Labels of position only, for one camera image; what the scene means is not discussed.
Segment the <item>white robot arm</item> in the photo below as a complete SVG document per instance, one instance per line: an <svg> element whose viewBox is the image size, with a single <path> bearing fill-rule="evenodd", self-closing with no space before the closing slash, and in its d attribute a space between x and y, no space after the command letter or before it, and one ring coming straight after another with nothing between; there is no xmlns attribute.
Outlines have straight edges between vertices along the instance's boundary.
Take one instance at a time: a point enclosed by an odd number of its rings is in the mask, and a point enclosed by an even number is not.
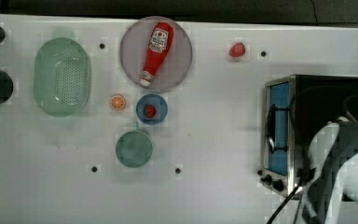
<svg viewBox="0 0 358 224"><path fill-rule="evenodd" d="M314 175L303 188L296 224L337 224L342 198L358 203L358 122L324 126L308 157Z"/></svg>

